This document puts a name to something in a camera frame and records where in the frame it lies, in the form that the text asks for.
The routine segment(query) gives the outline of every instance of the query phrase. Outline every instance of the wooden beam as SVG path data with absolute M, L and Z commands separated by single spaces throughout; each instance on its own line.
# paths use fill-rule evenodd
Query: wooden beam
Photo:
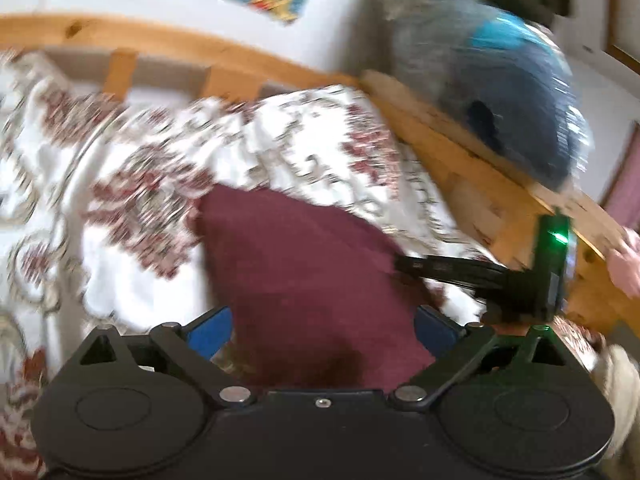
M 523 213 L 537 215 L 560 207 L 571 213 L 574 230 L 601 257 L 624 234 L 624 229 L 584 193 L 571 189 L 555 193 L 535 182 L 391 76 L 367 71 L 362 87 L 388 110 L 385 114 L 388 120 L 392 118 L 396 135 L 414 149 L 422 147 L 423 157 L 441 160 L 503 211 L 509 212 L 517 204 L 527 209 Z
M 258 75 L 221 66 L 211 66 L 200 89 L 199 97 L 217 96 L 227 101 L 253 101 L 266 80 Z
M 356 78 L 325 74 L 263 51 L 178 27 L 113 16 L 11 14 L 0 17 L 0 46 L 51 45 L 115 50 L 127 48 L 203 66 L 224 66 L 265 80 L 314 88 L 331 84 L 357 87 Z
M 640 75 L 640 60 L 630 56 L 616 44 L 618 38 L 618 13 L 620 12 L 620 0 L 607 0 L 607 3 L 607 43 L 604 47 L 604 51 L 613 59 L 619 61 Z
M 546 211 L 538 206 L 539 211 L 529 211 L 528 208 L 511 209 L 504 219 L 504 224 L 497 237 L 489 247 L 498 261 L 509 264 L 516 258 L 524 246 L 532 247 L 538 224 L 538 215 Z
M 137 61 L 138 53 L 134 50 L 125 48 L 114 50 L 111 53 L 109 71 L 102 86 L 102 91 L 105 94 L 113 94 L 116 99 L 124 101 L 131 86 Z

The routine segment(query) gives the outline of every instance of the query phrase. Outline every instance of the wooden slat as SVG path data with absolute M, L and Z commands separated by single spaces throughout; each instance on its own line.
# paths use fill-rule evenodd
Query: wooden slat
M 118 48 L 111 53 L 109 71 L 102 85 L 102 91 L 113 94 L 116 99 L 123 101 L 131 86 L 131 79 L 136 69 L 138 53 L 126 48 Z
M 11 14 L 0 17 L 0 46 L 87 46 L 128 48 L 203 66 L 224 66 L 265 80 L 314 88 L 331 84 L 357 87 L 356 78 L 324 74 L 260 50 L 178 27 L 112 16 Z
M 372 91 L 371 86 L 366 83 L 364 86 Z M 375 92 L 372 100 L 392 130 L 412 146 L 427 169 L 436 160 L 446 168 L 441 168 L 440 173 L 446 174 L 449 170 L 468 180 L 505 212 L 504 231 L 489 247 L 503 263 L 511 264 L 507 260 L 510 256 L 513 261 L 527 263 L 522 245 L 532 246 L 537 215 L 551 211 L 552 206 L 564 206 L 572 216 L 578 235 L 578 277 L 570 290 L 568 311 L 580 314 L 590 328 L 604 333 L 618 320 L 624 320 L 640 336 L 640 300 L 627 298 L 611 283 L 604 261 L 607 248 L 619 239 L 622 228 L 597 204 L 579 192 L 567 199 L 542 186 L 532 194 L 532 187 L 523 187 L 511 180 L 468 149 L 407 113 L 404 107 L 390 104 Z
M 528 214 L 536 214 L 540 209 L 533 206 L 532 199 L 548 211 L 553 211 L 556 206 L 559 206 L 571 213 L 575 231 L 601 256 L 606 254 L 609 248 L 616 243 L 616 240 L 622 236 L 622 227 L 584 193 L 578 191 L 560 194 L 548 190 L 508 160 L 496 155 L 476 136 L 446 118 L 439 110 L 418 100 L 407 87 L 391 76 L 367 71 L 362 79 L 362 87 L 371 96 L 384 100 L 387 106 L 392 105 L 392 108 L 395 108 L 394 113 L 402 114 L 404 112 L 422 123 L 421 132 L 425 127 L 431 125 L 431 128 L 427 128 L 428 130 L 437 131 L 452 140 L 457 148 L 466 151 L 466 156 L 459 158 L 455 150 L 448 148 L 449 153 L 446 158 L 457 159 L 454 161 L 456 168 L 471 164 L 461 174 L 477 185 L 478 189 L 487 194 L 489 199 L 500 208 L 508 211 L 517 204 L 518 207 L 529 208 Z M 423 133 L 414 134 L 407 131 L 403 135 L 407 142 L 414 145 L 414 142 L 420 142 L 418 137 Z M 440 141 L 430 141 L 430 143 L 432 150 L 439 149 L 443 145 Z M 474 156 L 481 160 L 473 163 Z M 502 175 L 502 179 L 493 177 L 496 171 Z M 510 183 L 510 186 L 505 184 L 505 180 Z M 509 189 L 513 189 L 513 186 L 520 188 L 521 191 L 508 192 L 504 196 L 500 195 L 503 190 L 507 192 Z
M 211 66 L 199 97 L 217 96 L 232 102 L 252 101 L 258 97 L 264 83 L 266 80 L 255 74 Z
M 535 236 L 537 215 L 546 211 L 542 206 L 539 212 L 526 212 L 527 208 L 510 210 L 504 224 L 493 243 L 489 246 L 491 253 L 501 262 L 508 264 L 518 257 L 523 246 L 532 246 Z
M 458 228 L 487 247 L 504 224 L 503 211 L 478 191 L 473 183 L 458 176 L 446 194 L 446 202 Z
M 640 60 L 630 56 L 618 44 L 618 19 L 620 17 L 620 0 L 609 0 L 607 9 L 607 37 L 604 51 L 623 65 L 640 75 Z
M 443 195 L 448 195 L 455 186 L 458 176 L 450 168 L 434 158 L 425 159 L 422 164 L 429 171 L 429 176 L 437 184 Z

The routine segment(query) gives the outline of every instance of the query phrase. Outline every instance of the white wall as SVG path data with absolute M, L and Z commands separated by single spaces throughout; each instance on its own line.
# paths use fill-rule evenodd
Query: white wall
M 606 47 L 607 0 L 573 0 L 574 15 L 563 23 L 563 47 L 640 99 L 640 76 L 618 62 Z
M 595 146 L 580 186 L 599 202 L 622 161 L 632 122 L 640 121 L 640 101 L 580 60 L 570 58 L 569 63 L 581 102 L 580 111 L 589 121 Z
M 640 0 L 618 0 L 616 45 L 640 59 Z
M 309 0 L 292 25 L 229 0 L 0 0 L 0 12 L 117 14 L 193 28 L 327 72 L 359 72 L 380 58 L 373 0 Z

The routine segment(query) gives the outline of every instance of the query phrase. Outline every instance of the metal screw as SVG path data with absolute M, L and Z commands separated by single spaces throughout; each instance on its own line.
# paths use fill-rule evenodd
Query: metal screw
M 316 399 L 316 406 L 318 408 L 330 408 L 331 401 L 329 399 Z
M 396 399 L 402 400 L 402 402 L 420 402 L 427 397 L 427 392 L 420 386 L 408 384 L 407 386 L 400 386 L 395 395 Z
M 251 397 L 251 391 L 244 386 L 227 386 L 220 390 L 220 399 L 226 402 L 245 402 Z

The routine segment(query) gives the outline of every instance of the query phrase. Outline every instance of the maroon cloth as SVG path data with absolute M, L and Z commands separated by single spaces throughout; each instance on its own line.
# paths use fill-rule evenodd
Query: maroon cloth
M 433 363 L 394 273 L 396 244 L 336 207 L 217 185 L 201 202 L 212 286 L 231 307 L 255 386 L 393 389 Z

